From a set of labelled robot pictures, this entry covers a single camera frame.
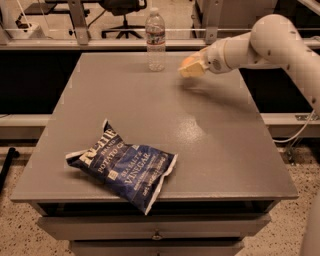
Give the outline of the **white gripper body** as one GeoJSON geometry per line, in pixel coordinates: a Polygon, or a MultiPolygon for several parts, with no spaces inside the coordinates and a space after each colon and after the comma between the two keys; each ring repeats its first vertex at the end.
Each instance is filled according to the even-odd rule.
{"type": "Polygon", "coordinates": [[[204,49],[204,61],[207,69],[215,74],[231,71],[225,58],[226,41],[216,41],[204,49]]]}

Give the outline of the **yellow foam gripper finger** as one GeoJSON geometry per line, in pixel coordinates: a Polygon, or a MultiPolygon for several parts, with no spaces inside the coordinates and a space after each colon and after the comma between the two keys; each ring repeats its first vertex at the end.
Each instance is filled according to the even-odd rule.
{"type": "Polygon", "coordinates": [[[206,65],[202,65],[201,63],[193,63],[191,65],[181,67],[179,69],[179,73],[184,78],[200,77],[205,74],[207,69],[208,67],[206,65]]]}
{"type": "Polygon", "coordinates": [[[194,54],[190,55],[190,56],[194,56],[197,58],[197,62],[201,62],[201,63],[205,63],[206,62],[206,53],[207,53],[208,48],[205,47],[197,52],[195,52],[194,54]]]}

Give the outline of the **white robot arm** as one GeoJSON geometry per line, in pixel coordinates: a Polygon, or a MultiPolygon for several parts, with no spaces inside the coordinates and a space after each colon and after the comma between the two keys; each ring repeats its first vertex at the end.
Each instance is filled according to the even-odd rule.
{"type": "Polygon", "coordinates": [[[199,77],[238,68],[283,69],[312,109],[320,112],[320,55],[301,38],[293,23],[279,14],[259,19],[248,33],[214,42],[185,58],[179,73],[199,77]]]}

